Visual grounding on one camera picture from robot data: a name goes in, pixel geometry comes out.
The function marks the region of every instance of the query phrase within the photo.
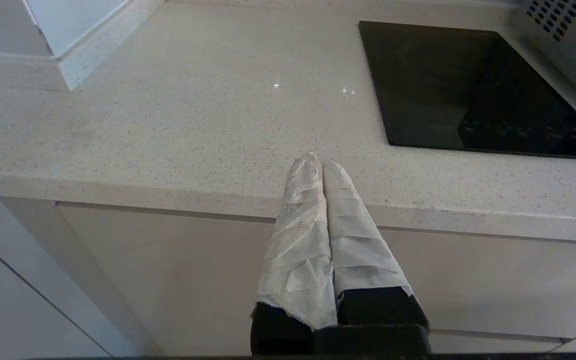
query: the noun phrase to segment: vent grille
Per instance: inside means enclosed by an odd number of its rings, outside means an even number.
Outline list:
[[[556,41],[562,41],[576,18],[576,0],[532,0],[526,15]]]

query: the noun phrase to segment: black object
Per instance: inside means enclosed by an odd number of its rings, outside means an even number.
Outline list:
[[[258,302],[253,314],[253,355],[423,356],[430,353],[428,319],[401,287],[346,290],[338,326],[311,332],[282,309]]]
[[[359,32],[390,145],[576,158],[576,111],[497,32]]]

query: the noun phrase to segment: white cabinet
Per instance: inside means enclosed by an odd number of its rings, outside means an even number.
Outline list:
[[[432,328],[576,337],[576,243],[382,234]]]
[[[56,222],[41,216],[41,223],[46,228],[46,223]],[[0,260],[110,355],[135,356],[144,350],[133,346],[1,201]]]
[[[250,353],[274,224],[57,208],[167,355]]]
[[[249,315],[274,224],[119,207],[57,208],[166,353],[249,353]],[[576,337],[576,244],[382,234],[433,329]],[[436,341],[449,344],[445,337]],[[521,351],[528,342],[510,344]]]
[[[520,339],[505,336],[492,337],[483,334],[464,335],[459,333],[430,333],[430,348],[434,354],[464,353],[545,353],[560,346],[557,339]]]
[[[0,262],[0,360],[108,356]]]

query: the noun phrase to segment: cabinet door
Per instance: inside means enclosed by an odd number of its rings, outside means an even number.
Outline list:
[[[108,356],[0,262],[0,360]]]
[[[57,207],[168,354],[249,354],[249,316],[274,224]],[[432,328],[576,337],[576,244],[382,234]]]
[[[576,337],[576,244],[384,230],[430,326]]]
[[[274,224],[57,208],[167,355],[250,353]]]
[[[546,353],[562,344],[550,337],[537,341],[536,339],[521,339],[518,336],[492,337],[483,334],[475,336],[450,332],[430,332],[428,340],[434,354]]]

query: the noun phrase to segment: white wrap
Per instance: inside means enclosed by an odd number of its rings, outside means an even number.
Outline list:
[[[295,160],[283,201],[265,252],[257,301],[283,309],[312,330],[337,325],[326,198],[317,155],[309,152]]]
[[[333,161],[325,161],[322,170],[335,296],[349,289],[386,287],[402,287],[411,296],[402,268],[346,170]]]

